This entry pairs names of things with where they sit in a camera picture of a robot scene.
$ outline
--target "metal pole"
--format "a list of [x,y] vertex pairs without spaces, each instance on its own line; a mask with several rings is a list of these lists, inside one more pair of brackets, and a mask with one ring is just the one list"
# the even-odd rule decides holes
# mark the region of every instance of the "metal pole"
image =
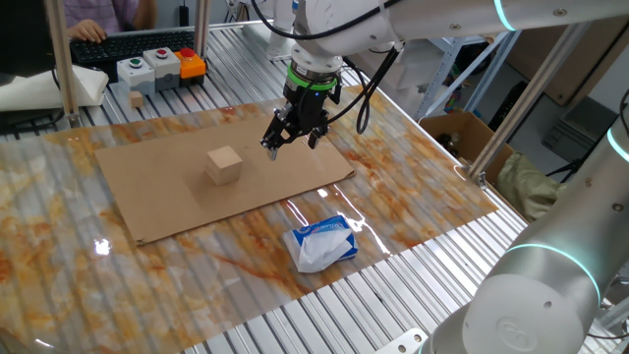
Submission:
[[511,136],[518,123],[527,115],[533,107],[538,96],[542,94],[554,74],[561,67],[568,55],[579,40],[590,27],[590,23],[570,25],[554,45],[542,66],[515,103],[500,128],[495,132],[489,143],[485,146],[479,157],[470,168],[469,175],[473,181],[480,181],[482,173],[491,164],[497,153],[500,151],[506,140]]
[[44,3],[50,27],[52,48],[55,54],[55,73],[63,99],[64,113],[70,128],[80,127],[81,120],[79,119],[79,105],[77,104],[77,91],[75,89],[75,73],[72,69],[63,0],[44,0]]
[[437,98],[430,105],[428,111],[426,111],[426,113],[424,114],[424,117],[430,116],[430,114],[436,109],[436,107],[439,106],[439,104],[441,104],[441,102],[443,102],[444,100],[448,99],[450,97],[450,95],[452,95],[452,92],[454,92],[454,90],[456,90],[459,86],[461,86],[461,84],[463,84],[463,82],[470,75],[472,75],[472,73],[476,70],[476,68],[479,65],[481,65],[481,63],[485,60],[485,58],[487,58],[489,56],[489,54],[491,54],[493,49],[495,49],[495,47],[497,47],[498,44],[500,44],[507,35],[508,35],[507,32],[500,33],[498,35],[498,37],[495,39],[495,41],[492,44],[490,44],[487,48],[485,48],[485,50],[483,50],[483,52],[476,59],[474,59],[472,64],[470,64],[467,67],[467,69],[465,69],[465,71],[463,71],[463,73],[461,73],[459,75],[459,77],[456,78],[456,80],[452,84],[450,84],[448,89],[444,93],[442,93],[441,96],[439,98]]
[[489,85],[493,82],[493,78],[495,78],[498,70],[502,67],[504,60],[509,55],[509,52],[511,52],[511,49],[520,37],[521,32],[521,30],[511,31],[507,34],[507,37],[502,40],[502,44],[500,44],[500,47],[495,52],[495,57],[491,61],[491,64],[487,68],[487,71],[483,75],[479,85],[474,90],[474,93],[472,93],[470,100],[468,100],[468,104],[465,105],[464,110],[466,112],[474,112],[474,110],[479,106],[481,99],[485,96],[487,88],[489,88]]
[[197,0],[197,16],[195,18],[195,52],[205,59],[209,26],[209,9],[211,0]]
[[465,42],[465,37],[456,37],[452,41],[452,47],[449,50],[443,53],[443,59],[441,59],[441,64],[434,75],[434,79],[429,85],[429,88],[426,90],[424,94],[424,100],[422,100],[422,104],[420,104],[420,108],[415,113],[415,121],[419,121],[424,118],[429,110],[430,105],[434,101],[434,97],[439,92],[441,85],[447,78],[448,74],[450,74],[450,70],[454,65],[454,61],[456,60],[456,56],[459,55],[461,51],[461,47],[463,47],[463,43]]

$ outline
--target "cardboard sheet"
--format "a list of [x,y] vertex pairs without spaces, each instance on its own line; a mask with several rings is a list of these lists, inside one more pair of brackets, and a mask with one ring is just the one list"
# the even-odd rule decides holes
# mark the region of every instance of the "cardboard sheet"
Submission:
[[[139,244],[309,191],[354,173],[328,139],[317,148],[300,138],[270,161],[259,138],[270,119],[95,152],[131,235]],[[240,179],[216,186],[204,172],[206,153],[231,146],[243,159]]]

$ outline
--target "cable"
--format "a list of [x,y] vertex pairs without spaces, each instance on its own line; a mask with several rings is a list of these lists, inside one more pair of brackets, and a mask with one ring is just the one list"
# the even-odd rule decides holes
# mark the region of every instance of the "cable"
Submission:
[[380,84],[380,82],[384,78],[384,75],[386,75],[391,65],[393,65],[393,63],[395,62],[395,59],[397,58],[398,54],[399,52],[397,50],[391,49],[389,53],[386,55],[386,58],[384,58],[384,60],[382,61],[382,64],[380,64],[380,67],[378,68],[378,70],[375,72],[375,74],[373,74],[373,77],[370,80],[370,82],[367,84],[366,89],[363,89],[363,91],[347,107],[345,107],[345,109],[339,112],[336,116],[330,118],[326,124],[331,124],[332,122],[341,118],[343,115],[349,112],[350,109],[352,109],[356,105],[356,103],[358,103],[358,101],[361,100],[361,98],[364,97],[365,100],[363,101],[361,110],[359,111],[358,118],[356,121],[356,131],[358,134],[362,134],[367,128],[367,125],[369,123],[369,115],[363,118],[363,114],[367,113],[369,110],[368,107],[370,105],[370,98],[372,97],[373,93],[377,89],[377,86]]
[[[365,84],[365,78],[363,78],[363,74],[361,74],[361,70],[356,66],[356,64],[354,64],[354,62],[352,62],[350,58],[347,58],[347,57],[344,57],[343,61],[347,64],[347,66],[349,66],[351,69],[353,69],[356,72],[358,79],[361,81],[361,86],[363,87],[363,91],[368,90],[367,85]],[[369,100],[367,98],[363,101],[363,107],[365,106],[365,103],[367,103],[367,110],[365,112],[365,124],[364,125],[361,124],[361,121],[363,119],[362,114],[359,114],[356,120],[356,132],[358,132],[359,135],[365,131],[368,123],[370,122],[371,105],[369,104]]]
[[374,53],[374,54],[386,54],[386,53],[389,52],[389,50],[373,50],[373,49],[370,48],[370,52]]
[[627,136],[629,137],[629,126],[627,126],[627,121],[625,120],[625,101],[627,100],[627,96],[629,96],[629,88],[627,89],[627,91],[625,92],[625,94],[622,96],[622,99],[620,100],[620,121],[622,122],[622,125],[625,127],[625,132],[627,132]]
[[[55,70],[56,70],[56,66],[55,68],[52,68],[52,70],[50,71],[50,73],[52,74],[52,80],[55,82],[55,85],[57,86],[57,88],[61,89],[61,85],[59,85],[59,80],[57,79],[57,73],[55,72]],[[27,132],[32,132],[35,130],[51,128],[53,127],[55,123],[59,122],[63,117],[64,117],[64,110],[62,109],[59,115],[57,116],[57,118],[53,119],[49,123],[36,125],[32,122],[37,119],[43,119],[45,118],[45,116],[36,117],[36,118],[29,119],[29,121],[31,122],[30,127],[13,127],[13,128],[1,129],[0,134],[27,133]]]
[[[384,8],[388,9],[389,7],[399,3],[402,0],[388,0],[386,2],[384,2]],[[262,14],[262,12],[259,10],[259,7],[256,4],[256,0],[252,0],[252,6],[254,7],[254,11],[256,11],[257,16],[262,20],[262,23],[268,27],[269,30],[271,30],[272,32],[279,34],[281,36],[287,37],[287,38],[292,38],[295,40],[313,40],[313,39],[320,39],[320,38],[325,38],[327,36],[331,36],[333,34],[337,34],[338,32],[342,31],[342,30],[346,30],[346,29],[350,29],[353,26],[368,20],[370,18],[372,18],[373,16],[377,15],[380,13],[380,7],[376,7],[373,8],[369,11],[367,11],[366,13],[362,14],[361,16],[357,17],[356,19],[343,24],[337,28],[334,29],[329,29],[326,31],[323,31],[321,33],[316,33],[316,34],[292,34],[289,32],[285,32],[283,30],[277,29],[275,26],[273,26],[272,24],[270,24],[266,18],[264,17],[264,15]]]
[[306,94],[308,93],[308,91],[316,84],[319,82],[322,82],[325,79],[328,78],[337,78],[336,80],[340,80],[336,74],[325,74],[322,75],[316,79],[314,79],[313,81],[311,81],[307,86],[306,89],[304,89],[304,92],[302,93],[302,96],[299,98],[299,103],[298,103],[298,108],[297,108],[297,117],[299,117],[299,120],[302,121],[303,119],[303,114],[302,114],[302,106],[304,103],[304,98],[306,98]]
[[[38,130],[41,130],[41,129],[52,128],[54,126],[54,124],[59,122],[63,117],[64,117],[64,111],[62,109],[61,112],[59,113],[59,115],[57,115],[57,118],[53,119],[49,123],[32,124],[30,127],[14,127],[14,128],[2,129],[2,130],[0,130],[0,134],[27,133],[27,132],[32,132],[32,131],[38,131]],[[30,121],[32,122],[35,119],[42,119],[42,118],[44,118],[44,117],[33,118]]]
[[596,339],[605,339],[605,340],[623,339],[623,338],[626,338],[628,336],[629,336],[629,333],[624,333],[622,335],[618,335],[618,336],[615,336],[615,337],[603,337],[603,336],[599,336],[599,335],[588,333],[588,337],[592,337],[592,338],[596,338]]

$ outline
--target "cardboard box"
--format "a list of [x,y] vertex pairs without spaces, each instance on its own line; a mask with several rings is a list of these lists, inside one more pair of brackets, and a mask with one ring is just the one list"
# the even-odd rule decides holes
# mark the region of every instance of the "cardboard box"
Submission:
[[[435,139],[441,134],[459,133],[461,140],[457,144],[459,151],[457,158],[463,157],[468,161],[475,161],[493,136],[493,131],[470,112],[424,118],[420,120],[420,126]],[[512,153],[513,148],[509,145],[502,148],[486,170],[486,179],[489,183],[495,183],[504,162]]]

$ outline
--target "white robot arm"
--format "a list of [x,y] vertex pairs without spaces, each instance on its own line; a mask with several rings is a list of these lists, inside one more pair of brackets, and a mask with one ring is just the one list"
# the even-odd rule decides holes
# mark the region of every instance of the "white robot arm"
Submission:
[[[265,22],[256,0],[250,1]],[[327,134],[328,124],[340,118],[328,117],[323,103],[326,97],[335,100],[340,94],[336,75],[343,55],[385,42],[397,44],[399,49],[401,43],[410,39],[485,34],[611,18],[629,14],[629,1],[294,0],[292,8],[297,15],[295,33],[265,22],[274,33],[297,40],[284,89],[287,106],[277,110],[276,119],[260,141],[271,158],[283,144],[304,135],[310,135],[310,145],[314,148],[317,139]],[[391,54],[383,62],[382,76],[397,55]],[[364,96],[368,101],[379,80],[381,77],[374,75],[374,80],[367,85],[369,90],[360,98]],[[288,139],[282,138],[283,132]]]
[[[289,34],[298,44],[284,88],[287,104],[276,110],[260,143],[271,158],[281,145],[307,134],[315,148],[327,125],[340,118],[329,118],[323,102],[330,97],[338,103],[341,55],[383,42],[626,14],[628,0],[301,0],[297,34]],[[392,49],[380,74],[395,55]],[[362,96],[375,90],[377,77]],[[421,354],[579,351],[605,289],[629,259],[629,127],[621,123],[609,130],[547,215],[518,236],[472,302],[437,328]],[[281,137],[284,131],[289,139]]]

